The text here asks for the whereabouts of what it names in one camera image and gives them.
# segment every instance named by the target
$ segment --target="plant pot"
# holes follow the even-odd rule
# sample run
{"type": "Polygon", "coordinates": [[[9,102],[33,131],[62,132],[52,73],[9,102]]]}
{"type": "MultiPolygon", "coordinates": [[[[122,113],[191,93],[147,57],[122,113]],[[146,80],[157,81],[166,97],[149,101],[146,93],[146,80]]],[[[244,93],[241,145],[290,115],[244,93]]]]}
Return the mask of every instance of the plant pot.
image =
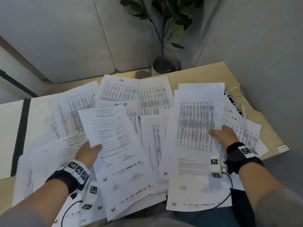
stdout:
{"type": "Polygon", "coordinates": [[[175,71],[180,71],[180,62],[177,59],[165,57],[162,65],[161,57],[157,57],[152,63],[151,76],[158,76],[175,71]]]}

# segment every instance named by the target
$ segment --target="teal fabric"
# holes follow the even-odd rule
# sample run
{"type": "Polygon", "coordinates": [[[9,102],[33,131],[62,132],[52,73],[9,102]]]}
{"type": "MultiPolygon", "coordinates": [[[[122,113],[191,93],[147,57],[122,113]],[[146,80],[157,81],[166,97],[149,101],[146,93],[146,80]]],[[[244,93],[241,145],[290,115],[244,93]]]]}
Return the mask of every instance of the teal fabric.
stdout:
{"type": "Polygon", "coordinates": [[[201,212],[175,212],[176,217],[196,227],[240,227],[231,207],[201,212]]]}

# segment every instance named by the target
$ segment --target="table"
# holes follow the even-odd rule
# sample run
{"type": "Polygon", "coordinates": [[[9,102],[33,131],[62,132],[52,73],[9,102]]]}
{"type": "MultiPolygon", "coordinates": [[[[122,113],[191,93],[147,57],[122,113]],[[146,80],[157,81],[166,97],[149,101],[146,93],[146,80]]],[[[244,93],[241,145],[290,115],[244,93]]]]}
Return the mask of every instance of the table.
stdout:
{"type": "MultiPolygon", "coordinates": [[[[138,78],[142,77],[142,75],[146,77],[149,75],[149,70],[146,69],[127,73],[118,73],[115,75],[129,78],[138,78]]],[[[239,82],[236,80],[224,62],[195,67],[161,76],[168,77],[172,91],[178,88],[178,83],[224,82],[226,89],[230,89],[232,87],[240,87],[239,82]]],[[[97,80],[98,83],[100,83],[102,77],[75,81],[66,84],[49,85],[46,86],[45,94],[60,93],[94,80],[97,80]]],[[[43,122],[44,118],[51,113],[48,106],[48,99],[52,97],[52,95],[47,95],[32,99],[28,116],[25,144],[30,143],[45,133],[43,122]]],[[[283,145],[283,142],[271,127],[271,125],[268,123],[266,118],[260,112],[255,111],[244,96],[236,98],[236,101],[238,104],[243,104],[245,106],[245,112],[249,120],[262,125],[260,139],[269,149],[269,152],[264,154],[262,156],[262,159],[278,155],[279,152],[276,147],[283,145]]],[[[21,100],[0,105],[1,156],[3,154],[11,154],[12,156],[12,152],[14,151],[18,125],[21,116],[22,103],[23,101],[21,100]]],[[[0,180],[0,214],[9,209],[11,206],[14,183],[15,177],[0,180]]]]}

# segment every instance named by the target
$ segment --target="stack of papers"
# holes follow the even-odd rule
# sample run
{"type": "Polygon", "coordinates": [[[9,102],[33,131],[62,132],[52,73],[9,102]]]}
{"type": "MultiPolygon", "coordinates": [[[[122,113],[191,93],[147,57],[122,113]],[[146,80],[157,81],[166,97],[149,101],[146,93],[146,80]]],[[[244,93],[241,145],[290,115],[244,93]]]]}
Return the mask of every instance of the stack of papers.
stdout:
{"type": "MultiPolygon", "coordinates": [[[[238,113],[224,88],[224,83],[179,84],[173,97],[167,77],[105,75],[100,85],[94,81],[55,95],[44,122],[47,133],[27,145],[19,159],[12,205],[41,187],[86,141],[103,145],[89,178],[98,182],[98,199],[90,210],[73,206],[64,226],[119,219],[165,201],[167,191],[168,210],[220,204],[231,183],[226,176],[210,177],[210,158],[224,156],[208,130],[224,124],[259,155],[268,151],[259,139],[261,126],[238,113]]],[[[238,175],[231,177],[234,188],[244,190],[238,175]]],[[[80,199],[68,198],[53,226],[80,199]]],[[[231,205],[230,197],[220,207],[231,205]]]]}

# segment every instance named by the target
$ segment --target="hand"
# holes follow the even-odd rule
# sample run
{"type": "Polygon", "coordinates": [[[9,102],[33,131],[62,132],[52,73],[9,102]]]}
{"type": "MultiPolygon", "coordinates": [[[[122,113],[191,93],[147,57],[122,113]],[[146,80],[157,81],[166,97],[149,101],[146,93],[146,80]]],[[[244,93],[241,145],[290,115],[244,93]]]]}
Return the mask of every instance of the hand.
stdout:
{"type": "Polygon", "coordinates": [[[230,145],[239,141],[234,131],[225,125],[222,126],[222,130],[209,129],[208,132],[220,143],[224,154],[227,154],[226,149],[230,145]]]}
{"type": "Polygon", "coordinates": [[[98,153],[100,152],[101,149],[102,149],[101,144],[91,148],[89,141],[87,141],[79,148],[74,159],[83,163],[87,168],[90,168],[96,161],[98,153]]]}

